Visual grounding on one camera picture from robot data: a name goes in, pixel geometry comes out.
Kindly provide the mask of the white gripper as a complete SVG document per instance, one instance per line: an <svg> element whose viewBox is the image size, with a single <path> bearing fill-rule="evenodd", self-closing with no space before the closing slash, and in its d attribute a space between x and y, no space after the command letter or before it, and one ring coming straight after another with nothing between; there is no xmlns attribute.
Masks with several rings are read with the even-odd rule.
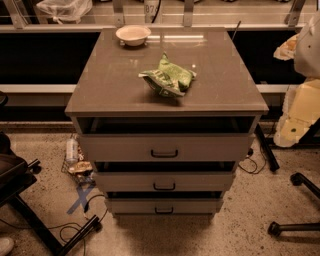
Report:
<svg viewBox="0 0 320 256"><path fill-rule="evenodd" d="M297 37L298 35L294 35L277 47L273 57L283 61L293 59ZM320 118L320 80L307 80L295 90L289 90L285 95L282 111L273 141L279 147L291 147Z"/></svg>

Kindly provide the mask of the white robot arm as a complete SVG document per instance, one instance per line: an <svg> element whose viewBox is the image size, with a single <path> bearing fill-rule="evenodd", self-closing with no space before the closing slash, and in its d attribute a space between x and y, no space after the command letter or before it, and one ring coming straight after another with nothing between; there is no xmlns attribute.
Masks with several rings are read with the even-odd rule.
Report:
<svg viewBox="0 0 320 256"><path fill-rule="evenodd" d="M294 60L294 69L306 80L289 89L284 98L273 141L280 147L291 147L320 118L320 11L302 30L274 52L280 60Z"/></svg>

